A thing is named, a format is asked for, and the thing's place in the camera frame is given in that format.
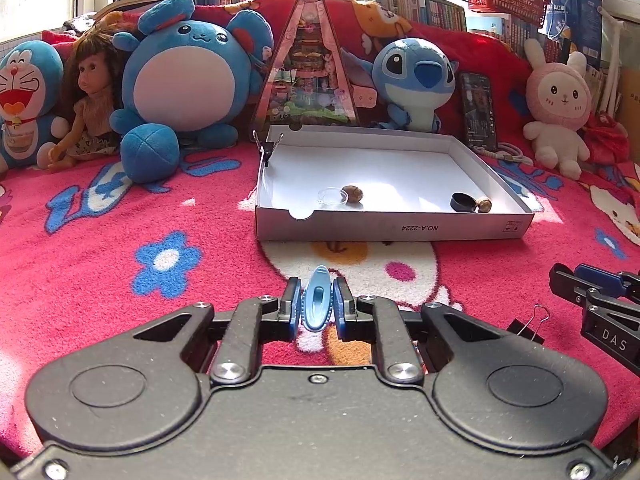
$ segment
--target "white cardboard box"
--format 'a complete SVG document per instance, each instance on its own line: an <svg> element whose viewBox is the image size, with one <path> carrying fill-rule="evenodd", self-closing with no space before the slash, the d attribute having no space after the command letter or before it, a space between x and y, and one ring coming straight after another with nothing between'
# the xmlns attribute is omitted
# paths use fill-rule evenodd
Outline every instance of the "white cardboard box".
<svg viewBox="0 0 640 480"><path fill-rule="evenodd" d="M272 126L282 139L256 192L258 240L427 241L520 238L533 212L455 137L372 128ZM358 186L360 204L320 205L327 187ZM451 195L492 201L489 213L459 213Z"/></svg>

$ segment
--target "doll with brown hair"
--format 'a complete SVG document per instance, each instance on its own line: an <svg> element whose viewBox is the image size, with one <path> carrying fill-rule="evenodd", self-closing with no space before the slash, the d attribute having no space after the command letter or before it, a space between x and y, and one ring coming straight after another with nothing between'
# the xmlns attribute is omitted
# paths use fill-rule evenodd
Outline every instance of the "doll with brown hair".
<svg viewBox="0 0 640 480"><path fill-rule="evenodd" d="M75 118L69 133L49 151L49 170L66 170L79 160L118 151L120 136L111 129L109 117L122 107L122 69L127 53L117 50L111 40L116 32L126 29L126 24L102 20L75 43L65 63L62 94Z"/></svg>

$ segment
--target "purple spot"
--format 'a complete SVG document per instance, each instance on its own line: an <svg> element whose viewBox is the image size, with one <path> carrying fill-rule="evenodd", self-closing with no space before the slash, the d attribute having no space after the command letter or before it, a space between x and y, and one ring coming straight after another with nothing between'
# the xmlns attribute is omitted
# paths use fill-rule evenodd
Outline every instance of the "purple spot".
<svg viewBox="0 0 640 480"><path fill-rule="evenodd" d="M389 262L385 265L386 273L399 282L415 280L415 271L402 262Z"/></svg>

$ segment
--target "blue plush ball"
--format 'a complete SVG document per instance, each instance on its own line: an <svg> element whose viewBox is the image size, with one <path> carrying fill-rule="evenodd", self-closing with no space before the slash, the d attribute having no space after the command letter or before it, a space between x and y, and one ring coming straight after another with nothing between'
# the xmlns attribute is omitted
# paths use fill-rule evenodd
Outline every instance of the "blue plush ball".
<svg viewBox="0 0 640 480"><path fill-rule="evenodd" d="M122 138L120 157L125 173L136 184L163 180L178 168L178 137L164 124L142 124Z"/></svg>

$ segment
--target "marill plush toy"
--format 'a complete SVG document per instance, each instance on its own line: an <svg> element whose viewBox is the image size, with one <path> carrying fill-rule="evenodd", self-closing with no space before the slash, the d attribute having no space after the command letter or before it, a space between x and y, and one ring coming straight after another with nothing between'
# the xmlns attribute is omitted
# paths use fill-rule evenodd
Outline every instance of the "marill plush toy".
<svg viewBox="0 0 640 480"><path fill-rule="evenodd" d="M62 85L62 60L44 41L26 41L0 62L0 174L19 166L46 168L47 154L69 131L49 113Z"/></svg>
<svg viewBox="0 0 640 480"><path fill-rule="evenodd" d="M351 82L375 88L388 103L386 110L391 120L379 126L413 132L439 131L442 124L435 111L456 89L457 61L449 61L437 46L419 38L388 44L373 63L342 52Z"/></svg>
<svg viewBox="0 0 640 480"><path fill-rule="evenodd" d="M204 148L238 140L229 121L250 94L259 94L256 70L273 48L271 27L253 10L241 10L227 28L190 20L193 0L165 0L142 14L138 41L119 32L113 44L132 52L122 81L124 108L111 127L124 136L122 164L134 182L170 176L178 166L178 138Z"/></svg>
<svg viewBox="0 0 640 480"><path fill-rule="evenodd" d="M589 119L591 94L583 77L587 59L572 52L567 64L547 63L536 40L524 44L533 72L527 80L527 107L535 119L525 124L524 137L532 140L536 161L562 176L578 180L578 160L587 160L589 149L576 133Z"/></svg>

